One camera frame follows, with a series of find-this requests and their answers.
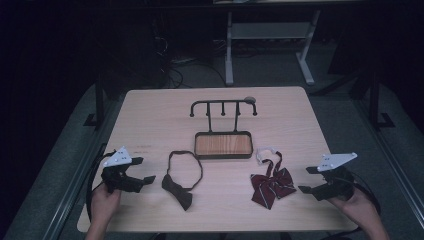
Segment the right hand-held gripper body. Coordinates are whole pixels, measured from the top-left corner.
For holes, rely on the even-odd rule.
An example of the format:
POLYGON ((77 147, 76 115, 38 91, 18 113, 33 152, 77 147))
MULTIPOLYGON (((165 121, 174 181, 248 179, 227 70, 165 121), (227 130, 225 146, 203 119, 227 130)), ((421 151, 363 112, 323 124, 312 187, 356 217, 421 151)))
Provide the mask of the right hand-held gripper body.
POLYGON ((317 170, 326 181, 326 199, 336 197, 339 200, 349 200, 353 196, 354 177, 345 164, 356 157, 354 152, 322 156, 317 170))

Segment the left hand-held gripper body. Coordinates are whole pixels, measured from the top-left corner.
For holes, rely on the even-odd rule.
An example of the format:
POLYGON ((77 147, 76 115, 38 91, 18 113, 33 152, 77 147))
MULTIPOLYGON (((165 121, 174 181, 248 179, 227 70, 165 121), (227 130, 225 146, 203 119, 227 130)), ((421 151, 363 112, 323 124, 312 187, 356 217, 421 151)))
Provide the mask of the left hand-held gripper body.
POLYGON ((132 157, 125 147, 114 151, 103 163, 101 177, 109 193, 112 193, 116 189, 125 192, 135 192, 136 180, 138 178, 130 177, 126 174, 130 166, 135 165, 132 164, 132 157))

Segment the black bow tie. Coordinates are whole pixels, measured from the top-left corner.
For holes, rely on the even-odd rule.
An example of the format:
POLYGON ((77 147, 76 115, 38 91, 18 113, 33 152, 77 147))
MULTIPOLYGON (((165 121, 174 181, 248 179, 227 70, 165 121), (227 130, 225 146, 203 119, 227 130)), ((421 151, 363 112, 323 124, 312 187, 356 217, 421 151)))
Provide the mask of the black bow tie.
POLYGON ((169 154, 169 157, 168 157, 168 167, 167 167, 167 170, 166 170, 166 174, 164 175, 164 177, 162 179, 161 187, 165 191, 167 191, 168 193, 173 195, 174 198, 178 201, 178 203, 182 207, 182 209, 184 211, 187 211, 191 207, 192 202, 193 202, 193 194, 191 193, 191 191, 200 183, 202 178, 203 178, 203 166, 202 166, 199 158, 193 152, 188 151, 188 150, 172 151, 169 154), (172 177, 170 175, 172 157, 174 155, 185 155, 185 154, 191 155, 197 161, 199 168, 200 168, 200 177, 189 188, 185 188, 185 187, 181 186, 180 184, 177 184, 172 179, 172 177))

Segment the red striped bow tie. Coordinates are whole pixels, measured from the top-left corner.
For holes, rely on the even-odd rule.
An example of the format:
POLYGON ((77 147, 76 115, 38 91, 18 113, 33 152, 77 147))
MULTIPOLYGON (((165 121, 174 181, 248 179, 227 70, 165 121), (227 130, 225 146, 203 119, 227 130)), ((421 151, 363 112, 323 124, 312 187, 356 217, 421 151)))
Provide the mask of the red striped bow tie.
POLYGON ((251 200, 271 210, 275 200, 295 193, 296 188, 290 172, 281 166, 283 154, 280 151, 273 147, 261 147, 257 149, 256 159, 260 165, 267 163, 268 168, 265 174, 250 175, 254 190, 251 200), (276 155, 279 158, 277 163, 274 163, 270 158, 265 158, 265 151, 276 155))

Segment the black rack with wooden tray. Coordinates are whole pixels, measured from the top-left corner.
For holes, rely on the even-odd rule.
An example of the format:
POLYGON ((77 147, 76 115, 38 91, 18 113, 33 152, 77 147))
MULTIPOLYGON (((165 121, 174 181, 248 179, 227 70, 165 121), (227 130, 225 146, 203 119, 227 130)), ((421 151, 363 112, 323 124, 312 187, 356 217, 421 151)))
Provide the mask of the black rack with wooden tray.
POLYGON ((208 130, 197 132, 194 137, 194 154, 199 159, 248 159, 253 154, 253 138, 249 131, 239 131, 238 122, 241 116, 241 104, 252 108, 252 115, 257 115, 255 104, 249 104, 244 99, 198 100, 190 106, 190 117, 195 116, 198 105, 206 106, 208 130), (231 131, 214 131, 212 128, 212 106, 220 105, 220 115, 226 116, 226 105, 234 105, 234 126, 231 131))

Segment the person's left hand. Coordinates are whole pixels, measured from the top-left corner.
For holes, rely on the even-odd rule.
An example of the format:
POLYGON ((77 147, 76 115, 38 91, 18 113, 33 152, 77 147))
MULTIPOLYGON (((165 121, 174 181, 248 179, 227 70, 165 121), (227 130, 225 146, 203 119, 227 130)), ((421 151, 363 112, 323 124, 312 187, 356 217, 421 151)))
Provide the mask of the person's left hand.
POLYGON ((100 184, 92 195, 91 226, 106 229, 120 205, 121 191, 108 192, 105 184, 100 184))

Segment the person's right hand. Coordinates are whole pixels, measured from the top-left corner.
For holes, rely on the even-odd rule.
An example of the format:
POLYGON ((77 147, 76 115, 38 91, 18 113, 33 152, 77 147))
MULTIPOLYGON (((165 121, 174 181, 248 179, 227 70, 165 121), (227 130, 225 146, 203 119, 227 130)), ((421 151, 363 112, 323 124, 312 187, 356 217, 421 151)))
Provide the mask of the person's right hand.
POLYGON ((371 200, 361 190, 355 188, 352 197, 343 201, 330 198, 329 202, 357 225, 367 225, 379 219, 379 214, 371 200))

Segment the black metal stand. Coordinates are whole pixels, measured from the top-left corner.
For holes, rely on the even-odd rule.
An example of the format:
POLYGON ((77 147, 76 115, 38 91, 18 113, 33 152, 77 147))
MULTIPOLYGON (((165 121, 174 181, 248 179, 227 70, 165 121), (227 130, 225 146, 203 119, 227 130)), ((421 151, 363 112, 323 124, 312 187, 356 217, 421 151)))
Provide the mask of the black metal stand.
POLYGON ((84 122, 85 126, 94 127, 98 130, 106 118, 106 77, 100 74, 94 84, 95 90, 95 112, 90 113, 84 122))
POLYGON ((368 105, 368 119, 371 126, 379 131, 381 128, 393 128, 394 122, 387 113, 379 111, 379 98, 380 98, 380 80, 378 71, 369 67, 367 69, 367 76, 369 78, 369 105, 368 105))

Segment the grey metal rail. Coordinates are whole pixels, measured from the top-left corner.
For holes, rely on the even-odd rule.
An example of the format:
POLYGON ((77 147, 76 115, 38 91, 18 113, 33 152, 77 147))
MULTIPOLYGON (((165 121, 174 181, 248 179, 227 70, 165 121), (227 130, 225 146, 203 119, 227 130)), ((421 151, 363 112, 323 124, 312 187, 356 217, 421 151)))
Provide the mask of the grey metal rail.
POLYGON ((404 169, 400 165, 397 156, 390 149, 388 142, 382 135, 381 128, 376 127, 371 123, 371 120, 368 118, 366 106, 359 100, 354 100, 353 104, 363 119, 367 129, 370 131, 371 135, 376 141, 378 147, 382 151, 388 165, 390 166, 390 169, 394 174, 395 180, 399 185, 400 191, 404 195, 404 198, 406 199, 414 216, 416 217, 421 227, 424 229, 424 201, 410 182, 404 169))
POLYGON ((122 102, 106 100, 105 105, 105 121, 98 130, 90 127, 89 141, 85 142, 82 153, 71 165, 72 175, 66 178, 66 190, 60 196, 42 240, 58 240, 74 207, 85 205, 86 193, 93 183, 91 175, 96 173, 99 166, 98 160, 105 154, 122 102))

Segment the white metal desk frame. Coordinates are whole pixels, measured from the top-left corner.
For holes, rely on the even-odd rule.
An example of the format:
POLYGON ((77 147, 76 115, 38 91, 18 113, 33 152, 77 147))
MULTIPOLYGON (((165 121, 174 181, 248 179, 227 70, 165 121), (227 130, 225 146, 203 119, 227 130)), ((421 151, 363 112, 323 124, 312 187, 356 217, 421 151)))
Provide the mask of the white metal desk frame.
POLYGON ((275 40, 303 39, 303 49, 296 53, 298 65, 307 85, 314 85, 312 73, 307 63, 307 54, 313 40, 321 11, 316 10, 309 22, 281 23, 234 23, 232 13, 228 13, 225 54, 225 84, 234 84, 232 42, 234 40, 275 40))

